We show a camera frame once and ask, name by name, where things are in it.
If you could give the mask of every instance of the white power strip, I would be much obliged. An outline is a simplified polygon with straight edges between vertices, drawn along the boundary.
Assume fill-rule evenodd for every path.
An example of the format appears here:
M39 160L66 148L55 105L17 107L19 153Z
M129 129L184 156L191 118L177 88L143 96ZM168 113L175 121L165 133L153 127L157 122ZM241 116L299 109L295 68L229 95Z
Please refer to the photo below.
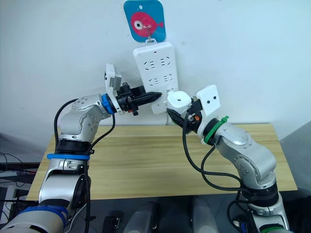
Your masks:
M164 113L167 94L178 90L174 47L170 42L156 43L133 51L146 92L161 92L162 96L151 104L154 114Z

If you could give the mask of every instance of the black wire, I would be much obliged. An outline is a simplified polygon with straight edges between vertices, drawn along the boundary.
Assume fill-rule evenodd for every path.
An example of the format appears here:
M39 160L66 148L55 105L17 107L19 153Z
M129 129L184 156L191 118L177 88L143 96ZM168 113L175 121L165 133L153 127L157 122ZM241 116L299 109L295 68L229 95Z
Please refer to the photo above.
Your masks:
M236 196L236 198L235 198L235 200L229 203L229 205L228 205L228 207L227 207L227 218L228 218L230 224L231 224L238 232L243 233L242 229L234 224L234 222L233 222L233 220L232 220L232 218L231 218L231 216L230 216L230 210L231 210L231 207L232 207L234 204L236 204L244 213L246 213L246 210L243 209L243 208L240 206L239 203L249 204L249 203L251 203L251 202L250 202L250 201L247 201L247 200L239 200L239 196L240 196L240 193L238 192L238 193L237 193L237 196Z
M5 217L6 217L6 219L8 220L8 222L9 222L9 217L8 217L8 215L2 210L2 213L5 215Z
M93 149L93 147L100 141L102 140L104 137L106 137L108 134L110 134L114 128L116 126L116 118L115 118L115 115L113 114L112 115L112 126L110 128L109 131L107 131L106 133L104 133L102 136L100 136L99 138L97 138L90 146L89 148L87 149L86 151L86 155L89 155L90 151Z
M9 217L10 217L10 215L11 215L11 210L9 209L9 207L6 205L8 202L6 202L5 203L5 207L6 207L6 209L10 212L10 214L9 214Z
M108 134L110 134L116 126L116 118L115 115L112 115L112 126L109 131L104 133L102 136L97 138L87 149L86 155L90 154L90 151L93 149L93 147L104 137L106 137ZM88 179L88 171L87 171L87 161L84 161L84 174L86 177L86 225L85 225L85 233L88 233L89 229L89 222L90 222L90 212L91 212L91 194L90 194L90 184Z
M63 106L60 107L60 109L58 109L56 115L55 115L55 118L54 118L54 135L55 135L55 150L56 150L56 147L57 147L57 143L58 143L58 130L57 130L57 121L58 121L58 117L60 115L60 113L62 112L62 110L69 104L75 102L77 99L74 99L74 100L70 100L66 103L63 104Z
M24 203L37 203L38 204L38 201L36 200L0 200L0 202L24 202Z
M88 172L87 172L87 161L84 160L84 175L86 179L86 225L84 232L88 233L89 229L89 222L90 222L90 212L91 212L91 193L90 193L90 185L88 179Z
M0 155L3 155L4 156L4 158L5 158L5 171L1 171L0 173L3 173L3 172L6 172L7 170L8 170L8 168L9 169L11 169L11 170L14 170L14 171L26 171L26 172L32 172L32 173L36 173L35 171L28 171L28 170L26 170L25 169L25 163L23 163L19 158L17 158L16 156L14 156L14 155L11 155L10 153L3 153L3 152L1 152L0 151ZM7 157L6 157L6 155L10 155L10 156L12 156L13 158L16 158L18 161L20 161L20 163L23 165L23 168L24 169L16 169L16 168L12 168L12 167L9 167L8 166L8 160L7 160Z
M207 154L203 158L202 163L201 163L201 170L204 170L205 161L212 154L212 152L214 150L215 150L215 145L207 152ZM207 171L207 172L208 172L207 175L212 175L212 176L228 176L228 177L234 178L237 181L239 181L240 183L242 183L242 180L239 177L237 177L235 175L232 175L230 173L226 173L226 172L212 172L212 171Z
M234 179L237 179L240 183L242 182L241 179L235 175L232 175L232 174L228 174L228 173L221 173L221 172L208 172L208 171L204 171L204 169L202 168L202 166L204 166L204 163L206 161L206 159L208 158L208 156L214 151L215 147L212 147L210 149L210 151L206 154L206 156L204 157L202 163L201 163L201 168L199 168L194 162L193 160L191 159L190 157L190 154L189 154L189 151L188 151L188 147L187 147L187 141L186 141L186 130L187 130L187 122L188 122L188 117L189 117L189 113L187 112L186 113L186 116L185 116L185 121L184 121L184 124L183 124L183 133L182 133L182 136L183 136L183 146L184 146L184 150L185 150L185 154L186 154L186 157L189 161L189 163L191 164L191 166L197 170L198 172L200 172L202 174L202 177L204 179L204 181L206 183L208 183L210 186L212 186L213 188L216 188L216 189L219 189L219 190L223 190L223 191L242 191L242 192L247 192L251 195L251 193L249 192L249 190L247 190L246 188L241 188L241 187L221 187L221 186L218 186L218 185L215 185L213 183L211 183L207 177L205 175L221 175L221 176L230 176Z
M23 183L22 185L18 185L16 181L6 181L6 182L0 182L0 183L11 183L11 182L15 182L15 185L17 187L22 187L25 183Z

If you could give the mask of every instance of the wooden table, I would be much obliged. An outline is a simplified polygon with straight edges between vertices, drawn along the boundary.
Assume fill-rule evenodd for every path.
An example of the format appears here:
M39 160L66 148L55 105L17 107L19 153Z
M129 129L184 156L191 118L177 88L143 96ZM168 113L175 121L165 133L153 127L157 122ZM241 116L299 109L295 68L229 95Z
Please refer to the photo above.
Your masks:
M279 191L296 190L290 168L270 124L238 125L246 129L260 144L276 157L276 175ZM110 127L101 126L96 138ZM89 176L91 199L119 199L226 193L208 186L201 174L186 159L178 126L117 126L95 146L91 156ZM210 146L202 145L191 133L187 136L190 155L197 165ZM47 148L29 191L28 200L38 200L39 190L47 171L48 153L53 153L54 138ZM235 167L216 150L208 158L205 170L229 172L238 175ZM238 186L227 177L210 177L221 186Z

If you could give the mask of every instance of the green cable tie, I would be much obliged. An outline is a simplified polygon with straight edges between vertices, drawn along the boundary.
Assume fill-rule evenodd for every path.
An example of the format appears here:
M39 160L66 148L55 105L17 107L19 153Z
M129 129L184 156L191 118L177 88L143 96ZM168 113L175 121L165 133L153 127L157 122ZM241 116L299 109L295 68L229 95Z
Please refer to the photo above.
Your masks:
M269 227L267 229L262 230L260 233L268 233L274 230L283 230L283 227Z
M223 117L220 121L218 121L216 123L216 125L214 125L214 127L208 132L208 134L206 135L206 137L204 138L204 142L207 144L207 142L209 141L209 139L212 137L212 135L216 132L216 130L224 123L227 122L228 120L228 116Z

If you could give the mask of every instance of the red fish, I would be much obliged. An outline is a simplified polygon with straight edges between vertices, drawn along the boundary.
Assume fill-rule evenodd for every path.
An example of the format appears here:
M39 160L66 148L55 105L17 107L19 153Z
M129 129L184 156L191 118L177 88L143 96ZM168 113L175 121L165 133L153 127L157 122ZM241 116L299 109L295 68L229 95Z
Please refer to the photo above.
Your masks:
M155 20L144 12L136 12L131 17L131 25L134 29L134 31L143 37L148 37L148 30L147 27L149 27L149 33L152 35L158 26L163 28L163 22L157 23Z

